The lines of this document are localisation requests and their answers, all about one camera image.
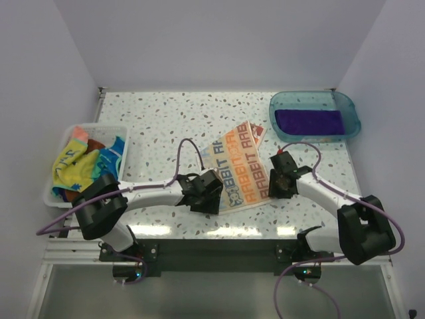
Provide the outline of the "colourful printed towel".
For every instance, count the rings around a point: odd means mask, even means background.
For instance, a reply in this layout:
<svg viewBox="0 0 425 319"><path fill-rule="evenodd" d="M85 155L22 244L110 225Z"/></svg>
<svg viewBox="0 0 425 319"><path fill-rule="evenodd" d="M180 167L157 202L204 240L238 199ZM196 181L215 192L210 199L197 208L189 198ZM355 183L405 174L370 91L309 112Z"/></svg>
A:
<svg viewBox="0 0 425 319"><path fill-rule="evenodd" d="M204 166L215 168L223 182L220 215L269 202L269 175L258 153L256 127L245 121L201 151Z"/></svg>

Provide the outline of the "purple towel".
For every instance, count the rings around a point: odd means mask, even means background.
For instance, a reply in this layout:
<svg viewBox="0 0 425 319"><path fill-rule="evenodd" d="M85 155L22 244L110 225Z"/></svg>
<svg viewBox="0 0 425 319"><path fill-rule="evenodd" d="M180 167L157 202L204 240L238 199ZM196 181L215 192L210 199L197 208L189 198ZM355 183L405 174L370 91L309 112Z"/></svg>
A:
<svg viewBox="0 0 425 319"><path fill-rule="evenodd" d="M343 117L337 110L276 110L277 125L293 136L340 136L345 134Z"/></svg>

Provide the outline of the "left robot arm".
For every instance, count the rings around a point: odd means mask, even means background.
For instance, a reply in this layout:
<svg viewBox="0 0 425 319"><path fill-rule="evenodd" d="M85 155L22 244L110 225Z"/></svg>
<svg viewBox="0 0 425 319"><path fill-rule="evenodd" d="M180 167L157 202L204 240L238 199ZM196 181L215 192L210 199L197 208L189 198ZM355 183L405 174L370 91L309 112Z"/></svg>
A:
<svg viewBox="0 0 425 319"><path fill-rule="evenodd" d="M217 215L223 181L215 169L161 182L130 183L107 174L72 201L82 236L101 239L123 261L142 256L142 248L127 225L120 222L128 210L156 206L187 206L191 212Z"/></svg>

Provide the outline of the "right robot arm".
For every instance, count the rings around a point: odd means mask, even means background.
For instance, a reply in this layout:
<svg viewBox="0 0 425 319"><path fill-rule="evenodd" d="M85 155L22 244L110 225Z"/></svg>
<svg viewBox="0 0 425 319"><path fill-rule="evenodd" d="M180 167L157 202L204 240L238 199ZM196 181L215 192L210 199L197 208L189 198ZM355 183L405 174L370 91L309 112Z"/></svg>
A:
<svg viewBox="0 0 425 319"><path fill-rule="evenodd" d="M377 197L361 197L325 183L314 169L297 166L289 152L278 152L270 160L269 197L300 195L337 220L334 228L315 226L299 232L292 253L295 260L310 261L336 253L361 265L395 248L396 238Z"/></svg>

